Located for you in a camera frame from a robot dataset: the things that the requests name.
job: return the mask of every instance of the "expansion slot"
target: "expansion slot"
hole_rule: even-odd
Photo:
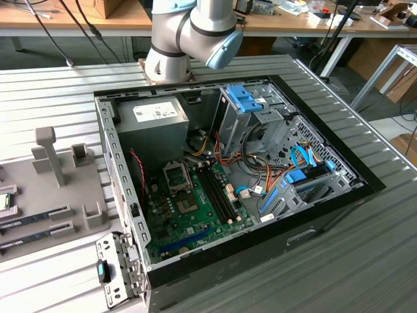
[[[195,172],[210,203],[216,210],[219,221],[226,224],[228,220],[235,220],[237,215],[219,185],[215,174],[209,168],[201,168]]]
[[[71,227],[70,223],[67,224],[60,224],[60,225],[56,225],[56,226],[52,226],[50,229],[48,230],[44,230],[44,231],[40,231],[38,233],[33,233],[31,235],[19,238],[19,239],[15,239],[12,241],[7,241],[5,243],[2,243],[0,245],[0,254],[5,253],[8,249],[13,248],[15,246],[21,246],[24,245],[26,243],[32,243],[33,241],[37,241],[37,240],[41,240],[44,238],[48,238],[48,237],[52,237],[52,233],[54,231],[57,230],[63,230],[65,228],[69,228]]]
[[[169,243],[168,245],[165,245],[165,246],[161,246],[159,248],[159,253],[169,252],[169,251],[172,251],[172,250],[178,250],[182,246],[186,246],[188,243],[192,243],[194,241],[202,240],[212,230],[213,230],[212,228],[207,228],[206,230],[203,230],[203,231],[201,231],[199,233],[196,233],[194,235],[191,235],[191,236],[189,236],[187,238],[184,238],[184,239],[175,241],[174,243]]]
[[[69,210],[69,206],[64,205],[62,207],[58,207],[56,209],[52,209],[46,212],[34,214],[31,216],[25,216],[22,218],[17,218],[14,220],[9,220],[7,222],[0,223],[0,230],[9,230],[15,227],[21,227],[25,225],[29,225],[35,222],[39,222],[40,220],[47,220],[50,218],[51,213],[58,213]]]

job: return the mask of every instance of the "metal bracket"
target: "metal bracket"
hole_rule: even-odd
[[[96,242],[98,258],[108,264],[111,279],[104,285],[108,308],[139,297],[148,290],[139,255],[134,254],[136,248],[130,241],[128,234],[109,233]]]

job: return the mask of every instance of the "electronic equipment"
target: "electronic equipment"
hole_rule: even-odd
[[[109,308],[134,297],[149,312],[169,308],[329,230],[385,188],[279,76],[94,99],[123,228],[96,242]]]
[[[348,7],[351,3],[352,3],[352,0],[336,0],[336,4],[338,6],[343,5],[345,7]],[[381,3],[381,0],[359,0],[357,5],[363,5],[363,6],[368,6],[368,7],[377,7],[377,6],[379,6],[379,3]],[[345,15],[346,14],[346,8],[338,7],[338,12],[341,15]],[[352,14],[349,17],[354,21],[359,21],[361,19],[360,15],[355,13],[355,12],[352,12]]]
[[[253,0],[237,0],[235,11],[241,14],[248,14],[252,9]]]
[[[405,25],[410,26],[412,28],[417,28],[417,16],[415,15],[410,15],[406,20],[405,20]]]

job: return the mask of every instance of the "aluminum table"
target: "aluminum table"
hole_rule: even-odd
[[[368,93],[371,91],[373,86],[379,81],[381,76],[385,73],[386,70],[390,68],[390,65],[398,58],[403,58],[402,64],[397,68],[397,70],[392,74],[392,76],[387,80],[387,82],[383,85],[383,87],[379,90],[380,93],[385,95],[391,89],[391,86],[394,82],[397,82],[399,78],[401,78],[403,73],[407,70],[407,67],[414,68],[417,67],[417,45],[416,44],[405,44],[400,45],[396,44],[391,52],[386,56],[385,60],[381,63],[381,65],[377,68],[377,70],[372,74],[371,78],[367,81],[367,83],[363,86],[361,91],[358,95],[353,99],[351,103],[351,107],[356,109],[361,101],[366,98]]]
[[[289,56],[239,57],[220,72],[192,68],[198,80],[279,74],[387,189],[320,238],[165,312],[415,312],[417,169]],[[29,157],[35,127],[55,127],[58,151],[85,142],[96,154],[110,230],[119,230],[92,92],[140,85],[133,63],[0,72],[0,162]],[[102,235],[0,263],[2,312],[106,312],[95,268]],[[132,301],[114,312],[143,311]]]

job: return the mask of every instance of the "power cable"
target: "power cable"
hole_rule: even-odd
[[[407,155],[407,153],[410,150],[411,143],[412,143],[412,140],[414,139],[414,135],[415,135],[416,131],[417,131],[417,126],[416,126],[416,128],[414,129],[414,131],[411,134],[410,141],[409,141],[409,145],[407,146],[407,150],[405,151],[405,156]]]
[[[35,12],[35,10],[32,7],[32,4],[29,2],[29,0],[25,0],[27,7],[29,8],[29,10],[32,12],[32,14],[35,16],[36,20],[38,21],[38,23],[40,24],[40,26],[42,26],[42,28],[44,29],[45,33],[47,34],[47,36],[49,37],[49,39],[52,41],[53,45],[55,46],[55,48],[57,48],[57,50],[59,51],[59,53],[65,58],[65,62],[69,67],[72,67],[72,65],[74,65],[74,63],[72,62],[72,60],[65,54],[64,51],[62,51],[62,49],[58,46],[58,44],[54,41],[54,39],[52,38],[50,32],[46,29],[45,25],[42,23],[42,21],[40,20],[38,14]]]
[[[124,54],[124,41],[123,41],[123,37],[120,37],[120,39],[122,40],[122,52],[123,52],[123,57],[124,57],[124,62],[128,62],[127,58],[126,58],[126,54]]]
[[[129,58],[129,45],[128,45],[128,37],[124,37],[124,43],[126,45],[126,55],[128,57],[128,62],[130,62],[130,58]]]
[[[327,30],[327,33],[326,33],[326,35],[324,36],[324,39],[323,39],[323,46],[326,46],[326,43],[327,43],[326,40],[327,40],[327,37],[328,37],[328,34],[329,34],[330,30],[332,29],[334,17],[336,16],[336,12],[337,11],[338,11],[338,4],[336,4],[336,6],[334,8],[334,14],[333,14],[332,21],[330,22],[330,26],[329,26],[329,28]],[[322,54],[322,52],[324,51],[324,49],[325,49],[325,47],[321,48],[321,50],[319,52],[317,52],[316,55],[310,60],[310,63],[308,64],[308,68],[310,70],[311,70],[311,64],[312,64],[313,60],[316,57],[318,57],[320,54]]]
[[[407,80],[405,80],[403,83],[399,84],[399,85],[394,85],[391,88],[389,88],[389,90],[385,91],[385,93],[383,93],[376,101],[372,102],[371,104],[368,104],[365,108],[362,108],[361,110],[358,110],[358,113],[362,113],[363,111],[369,109],[370,107],[374,106],[376,103],[379,102],[379,100],[381,100],[383,97],[385,97],[388,93],[391,93],[395,90],[397,90],[398,88],[400,88],[401,86],[405,85],[411,78],[413,78],[413,76],[415,76],[416,73],[414,73],[412,76],[410,76]]]
[[[67,7],[67,5],[65,4],[65,2],[63,0],[58,0],[60,2],[60,4],[64,7],[64,9],[66,10],[66,12],[69,14],[69,16],[72,18],[72,20],[75,22],[75,24],[77,24],[78,28],[83,32],[84,36],[89,40],[89,42],[93,45],[94,49],[97,51],[98,55],[102,58],[103,62],[105,62],[105,64],[109,64],[106,59],[104,59],[103,55],[100,53],[100,51],[98,50],[97,46],[94,44],[94,42],[91,40],[90,36],[85,32],[84,28],[81,26],[81,24],[79,23],[79,21],[76,19],[76,17],[73,15],[73,13],[70,11],[70,9]]]
[[[104,41],[103,36],[101,34],[101,32],[92,24],[88,21],[87,17],[84,14],[83,9],[81,8],[81,5],[79,3],[79,0],[76,0],[76,5],[77,8],[79,10],[79,13],[81,14],[81,16],[84,19],[84,22],[89,26],[90,28],[90,32],[101,42],[103,42],[103,45],[111,52],[111,54],[114,55],[114,57],[116,58],[117,62],[121,63],[120,59],[117,57],[116,53],[109,47],[109,45],[106,43],[106,41]]]

